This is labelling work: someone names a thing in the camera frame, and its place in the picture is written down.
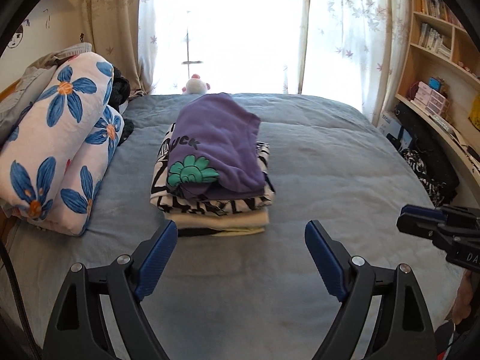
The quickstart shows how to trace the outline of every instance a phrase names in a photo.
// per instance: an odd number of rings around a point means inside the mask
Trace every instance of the green flower print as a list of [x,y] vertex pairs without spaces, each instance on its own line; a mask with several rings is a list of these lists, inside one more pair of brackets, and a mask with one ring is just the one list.
[[180,183],[214,182],[220,174],[213,168],[207,168],[209,162],[205,157],[196,159],[194,155],[188,155],[183,163],[177,161],[170,167],[167,183],[176,187]]

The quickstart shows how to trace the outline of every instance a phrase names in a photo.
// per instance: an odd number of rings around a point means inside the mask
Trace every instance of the metal screw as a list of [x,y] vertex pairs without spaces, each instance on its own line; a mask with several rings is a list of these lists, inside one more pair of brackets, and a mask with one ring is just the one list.
[[410,266],[407,264],[400,264],[400,271],[402,271],[404,274],[409,274],[412,271],[412,268],[410,268]]
[[354,263],[356,266],[363,266],[365,260],[363,259],[363,257],[355,256],[352,257],[352,263]]
[[70,267],[70,270],[72,272],[78,272],[78,271],[81,271],[81,269],[82,269],[82,264],[80,264],[79,262],[76,262]]
[[120,257],[117,258],[117,263],[121,266],[127,264],[130,261],[130,256],[128,254],[122,254]]

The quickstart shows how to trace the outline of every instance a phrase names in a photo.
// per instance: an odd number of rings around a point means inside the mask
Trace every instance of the gray blanket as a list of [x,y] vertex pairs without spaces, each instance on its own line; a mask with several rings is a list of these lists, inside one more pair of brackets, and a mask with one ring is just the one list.
[[[149,202],[161,140],[195,96],[147,96],[124,116],[135,131],[117,149],[81,238],[22,224],[9,239],[34,336],[42,344],[50,311],[69,267],[113,261],[149,238],[163,215]],[[271,224],[246,237],[182,238],[157,289],[142,303],[156,335],[175,359],[311,359],[339,304],[328,295],[305,246],[305,224],[319,219],[332,238],[370,264],[410,264],[437,326],[453,303],[460,269],[426,240],[400,234],[407,203],[428,196],[393,146],[355,109],[312,96],[237,94],[260,116],[259,140],[270,143],[277,190]],[[0,307],[18,324],[4,269]],[[376,312],[378,302],[371,308]],[[113,316],[106,304],[106,319]],[[357,357],[366,349],[365,328]],[[117,354],[126,358],[118,331]]]

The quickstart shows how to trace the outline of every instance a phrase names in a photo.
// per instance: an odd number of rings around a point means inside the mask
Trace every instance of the white stuffed animal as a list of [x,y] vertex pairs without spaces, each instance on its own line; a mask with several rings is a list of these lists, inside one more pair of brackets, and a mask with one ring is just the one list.
[[182,95],[204,95],[210,90],[210,84],[203,82],[198,74],[193,74],[181,91]]

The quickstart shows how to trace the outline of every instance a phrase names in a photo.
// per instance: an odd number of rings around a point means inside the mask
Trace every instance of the purple garment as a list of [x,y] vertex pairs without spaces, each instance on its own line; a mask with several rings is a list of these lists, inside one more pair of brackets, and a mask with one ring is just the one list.
[[188,103],[170,140],[170,189],[190,200],[262,195],[265,178],[256,156],[259,126],[260,118],[226,93]]

